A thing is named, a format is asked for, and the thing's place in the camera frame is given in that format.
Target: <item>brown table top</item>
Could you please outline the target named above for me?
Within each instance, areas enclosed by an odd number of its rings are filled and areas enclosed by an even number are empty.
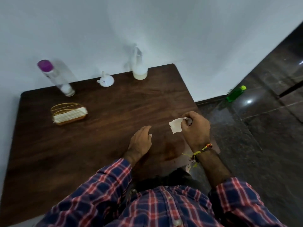
[[[149,69],[145,80],[131,72],[113,76],[101,87],[96,79],[71,83],[76,94],[56,87],[22,93],[6,173],[0,226],[39,216],[73,192],[101,167],[118,159],[132,135],[151,125],[152,147],[133,170],[137,180],[167,174],[188,163],[188,146],[169,122],[195,110],[173,64]],[[80,103],[84,120],[58,126],[50,109],[59,103]]]

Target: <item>shirt button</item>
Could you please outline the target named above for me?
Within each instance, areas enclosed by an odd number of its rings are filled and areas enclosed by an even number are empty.
[[[178,220],[173,220],[173,221],[172,221],[172,224],[173,224],[174,226],[179,226],[179,225],[182,225],[182,221],[181,221],[180,219],[178,219]]]

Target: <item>hand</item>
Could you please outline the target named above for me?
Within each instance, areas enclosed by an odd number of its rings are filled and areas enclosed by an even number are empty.
[[[128,160],[132,167],[152,146],[152,134],[149,134],[150,128],[151,126],[144,126],[133,135],[128,150],[122,157]]]
[[[182,115],[182,117],[189,117],[192,119],[192,124],[187,125],[185,119],[181,122],[182,134],[190,146],[192,152],[202,150],[206,144],[210,143],[209,131],[210,123],[202,115],[190,111]]]

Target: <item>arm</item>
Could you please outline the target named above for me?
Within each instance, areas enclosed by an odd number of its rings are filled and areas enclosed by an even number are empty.
[[[97,171],[44,216],[36,226],[103,226],[125,197],[131,182],[131,168],[152,145],[151,126],[142,127],[131,138],[122,159]]]
[[[210,124],[207,119],[190,111],[182,117],[190,117],[188,126],[182,121],[182,133],[192,152],[200,151],[210,142]],[[196,155],[212,187],[209,198],[216,217],[229,226],[284,226],[264,206],[260,196],[246,183],[233,177],[218,154],[208,149]]]

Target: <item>white tissue paper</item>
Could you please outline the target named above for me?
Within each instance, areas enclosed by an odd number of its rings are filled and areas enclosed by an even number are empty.
[[[175,134],[176,132],[181,132],[181,122],[183,119],[187,119],[187,125],[190,125],[192,123],[191,118],[184,117],[184,118],[178,118],[173,120],[172,122],[169,122],[169,125],[171,126],[172,133]]]

